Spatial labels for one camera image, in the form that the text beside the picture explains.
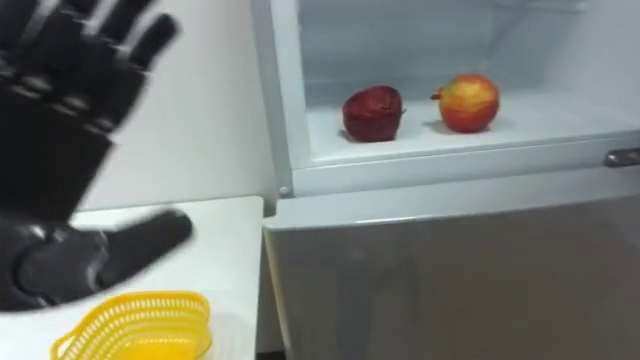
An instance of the apple stem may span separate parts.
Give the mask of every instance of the apple stem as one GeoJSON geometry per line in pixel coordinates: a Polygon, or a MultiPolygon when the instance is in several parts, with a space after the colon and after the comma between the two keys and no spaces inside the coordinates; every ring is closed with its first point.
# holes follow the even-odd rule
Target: apple stem
{"type": "Polygon", "coordinates": [[[436,92],[431,95],[431,100],[440,100],[442,99],[442,88],[436,90],[436,92]]]}

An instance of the refrigerator shelf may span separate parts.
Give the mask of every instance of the refrigerator shelf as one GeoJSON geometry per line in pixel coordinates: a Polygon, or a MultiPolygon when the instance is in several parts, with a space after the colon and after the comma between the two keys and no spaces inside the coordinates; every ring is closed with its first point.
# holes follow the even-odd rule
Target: refrigerator shelf
{"type": "MultiPolygon", "coordinates": [[[[397,88],[405,98],[406,112],[396,139],[381,143],[353,140],[342,123],[341,106],[344,100],[316,94],[316,99],[322,98],[324,101],[308,104],[307,107],[312,149],[310,165],[353,164],[508,149],[610,138],[640,131],[639,122],[615,109],[549,88],[518,86],[504,77],[493,78],[499,79],[502,90],[501,110],[490,127],[478,134],[457,134],[444,126],[438,103],[429,99],[431,91],[443,83],[440,79],[398,83],[397,88]],[[426,84],[422,87],[424,91],[420,92],[415,83],[426,84]]],[[[346,95],[357,88],[323,85],[308,90],[346,95]]]]}

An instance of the red apple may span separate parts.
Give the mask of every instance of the red apple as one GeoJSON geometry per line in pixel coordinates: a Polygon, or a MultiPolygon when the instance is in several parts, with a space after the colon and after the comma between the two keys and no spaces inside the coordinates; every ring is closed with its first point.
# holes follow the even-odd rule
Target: red apple
{"type": "Polygon", "coordinates": [[[459,133],[485,130],[500,109],[498,86],[479,74],[457,76],[447,86],[438,89],[431,99],[440,101],[445,125],[459,133]]]}
{"type": "Polygon", "coordinates": [[[402,117],[402,97],[391,86],[362,90],[342,107],[344,127],[354,139],[381,142],[395,139],[402,117]]]}

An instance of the white wall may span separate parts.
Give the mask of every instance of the white wall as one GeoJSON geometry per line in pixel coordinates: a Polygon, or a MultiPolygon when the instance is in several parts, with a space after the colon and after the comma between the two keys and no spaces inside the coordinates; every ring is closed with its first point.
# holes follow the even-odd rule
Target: white wall
{"type": "Polygon", "coordinates": [[[248,0],[158,3],[149,15],[175,15],[182,35],[114,138],[83,208],[275,198],[248,0]]]}

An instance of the dark red apple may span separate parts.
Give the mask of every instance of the dark red apple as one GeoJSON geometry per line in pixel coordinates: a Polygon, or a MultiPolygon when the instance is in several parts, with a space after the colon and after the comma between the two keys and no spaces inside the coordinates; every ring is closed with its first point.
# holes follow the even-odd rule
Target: dark red apple
{"type": "Polygon", "coordinates": [[[385,85],[354,94],[342,107],[345,129],[362,142],[394,140],[402,112],[400,92],[385,85]]]}

